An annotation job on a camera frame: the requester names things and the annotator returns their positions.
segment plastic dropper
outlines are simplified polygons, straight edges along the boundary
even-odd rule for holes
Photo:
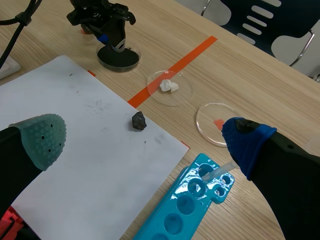
[[[206,175],[202,177],[202,180],[209,182],[214,178],[220,177],[221,175],[233,170],[238,169],[239,166],[236,164],[234,160],[222,165],[221,167],[216,168],[215,170],[208,172]]]

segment black chair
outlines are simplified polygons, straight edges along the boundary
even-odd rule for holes
[[[209,3],[202,10],[204,15]],[[320,18],[320,0],[221,0],[231,11],[231,18],[222,27],[229,32],[249,37],[257,48],[274,57],[272,43],[280,36],[302,38],[308,32],[311,37],[297,59],[296,64],[310,45],[315,34],[311,28]]]

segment blue plastic tray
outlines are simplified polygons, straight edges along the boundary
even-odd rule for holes
[[[219,165],[199,154],[182,170],[133,240],[190,240],[212,202],[222,203],[235,178],[225,173],[210,182],[202,176]]]

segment white cotton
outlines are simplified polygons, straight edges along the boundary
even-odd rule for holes
[[[179,89],[178,84],[176,84],[175,82],[171,82],[171,93],[174,93],[175,91],[177,91]]]
[[[171,89],[171,81],[169,79],[162,80],[160,83],[160,88],[163,92],[167,92]]]

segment green silicone fingertip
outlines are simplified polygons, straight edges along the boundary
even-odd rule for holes
[[[45,171],[62,153],[67,129],[65,121],[56,114],[44,114],[11,124],[20,130],[22,145],[40,170]]]

